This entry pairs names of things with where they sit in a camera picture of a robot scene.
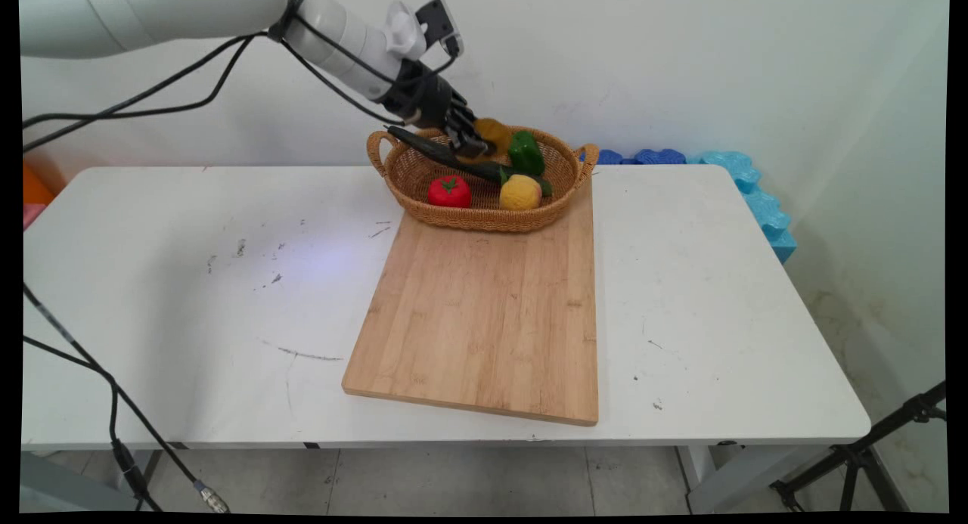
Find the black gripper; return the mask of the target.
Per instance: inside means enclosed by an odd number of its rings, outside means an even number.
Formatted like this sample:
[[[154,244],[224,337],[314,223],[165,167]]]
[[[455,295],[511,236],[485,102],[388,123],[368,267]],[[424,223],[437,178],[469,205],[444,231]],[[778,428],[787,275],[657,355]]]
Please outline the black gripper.
[[[419,61],[402,61],[395,84],[387,91],[387,110],[419,129],[447,129],[450,151],[477,160],[495,154],[495,146],[475,128],[477,118],[439,73]]]

